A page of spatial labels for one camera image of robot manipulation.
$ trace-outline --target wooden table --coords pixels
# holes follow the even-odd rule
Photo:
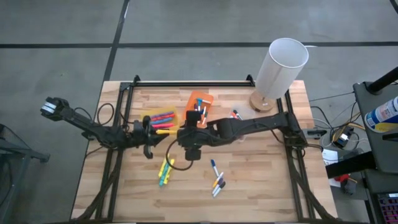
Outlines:
[[[116,106],[119,84],[120,82],[104,83],[99,106],[103,103]],[[208,117],[208,121],[211,121],[226,117],[233,105],[240,104],[249,108],[248,99],[253,88],[134,88],[129,120],[140,119],[140,114],[145,110],[170,105],[176,106],[181,116],[192,90],[214,96]],[[294,81],[290,95],[301,128],[312,128],[314,123],[304,82]],[[256,113],[256,116],[276,113],[277,108],[274,108],[269,113]],[[106,121],[110,116],[110,108],[104,107],[99,118]],[[114,222],[297,221],[285,149],[271,132],[248,135],[243,143],[234,142],[220,147],[203,146],[200,161],[195,161],[192,168],[184,172],[172,170],[169,183],[159,187],[157,174],[166,148],[174,139],[168,137],[152,148],[153,159],[146,159],[141,147],[125,150]],[[88,152],[98,146],[98,142],[91,142]],[[328,212],[336,217],[321,152],[315,148],[307,148],[306,151],[305,165],[310,188]],[[176,158],[177,167],[188,165],[184,159],[184,150],[176,144],[170,151],[170,157]],[[98,193],[105,158],[106,150],[101,150],[86,159],[72,218],[79,216]],[[219,172],[224,172],[226,181],[225,188],[217,198],[211,196],[211,185],[216,177],[210,159],[216,161],[217,168]],[[306,212],[303,193],[300,197]],[[107,211],[108,205],[105,203],[104,215]]]

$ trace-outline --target gray floor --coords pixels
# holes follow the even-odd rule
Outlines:
[[[0,1],[0,44],[111,43],[122,0]],[[397,41],[398,14],[388,0],[131,0],[121,42]],[[40,116],[47,96],[95,111],[110,49],[0,49],[0,123],[34,149],[13,223],[68,220],[87,145],[80,131]],[[256,77],[267,48],[119,49],[111,80],[241,80]],[[309,48],[298,79],[310,99],[352,91],[397,66],[398,47]],[[333,119],[353,95],[314,101]],[[318,111],[314,117],[322,118]],[[340,124],[350,111],[333,124]],[[335,194],[338,214],[366,221],[364,205]]]

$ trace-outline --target blue and white can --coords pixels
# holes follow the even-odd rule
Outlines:
[[[377,133],[398,128],[398,96],[367,113],[365,124]]]

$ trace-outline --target orange container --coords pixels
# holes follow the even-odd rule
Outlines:
[[[169,107],[164,107],[164,108],[156,108],[153,110],[147,110],[141,113],[141,120],[144,119],[144,116],[148,115],[148,116],[153,116],[153,115],[158,115],[158,114],[162,114],[162,113],[168,113],[168,112],[174,112],[174,117],[171,121],[168,121],[166,123],[163,124],[174,124],[174,126],[172,126],[171,128],[167,128],[169,130],[178,130],[180,128],[180,123],[178,121],[178,113],[177,113],[177,109],[175,108],[175,106],[169,106]]]
[[[206,106],[206,112],[210,113],[210,107],[211,107],[211,105],[213,104],[213,100],[214,100],[213,96],[211,96],[211,95],[209,95],[209,94],[206,94],[206,93],[202,93],[202,92],[200,92],[200,91],[192,91],[191,97],[189,98],[188,103],[187,103],[187,106],[185,107],[185,111],[184,111],[184,113],[183,113],[183,115],[182,115],[182,119],[183,119],[184,121],[186,120],[187,111],[195,110],[194,105],[195,105],[195,104],[198,104],[197,98],[201,98],[201,99],[203,99],[203,100],[206,100],[206,101],[209,101],[209,102],[210,102],[210,103],[202,102],[202,103],[201,103],[201,106],[200,106],[200,109],[203,109],[203,108],[205,108],[205,106]],[[201,128],[206,127],[206,123],[207,123],[207,121],[208,121],[208,116],[207,116],[207,119],[206,119],[205,123],[202,124],[202,121],[203,121],[204,116],[205,116],[205,115],[202,115],[202,116],[201,116],[202,119],[201,119],[200,123],[198,124],[198,127],[201,127]]]

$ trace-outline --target lamp shade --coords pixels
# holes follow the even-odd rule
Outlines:
[[[308,61],[307,48],[297,40],[274,40],[256,79],[256,91],[270,99],[281,98]]]

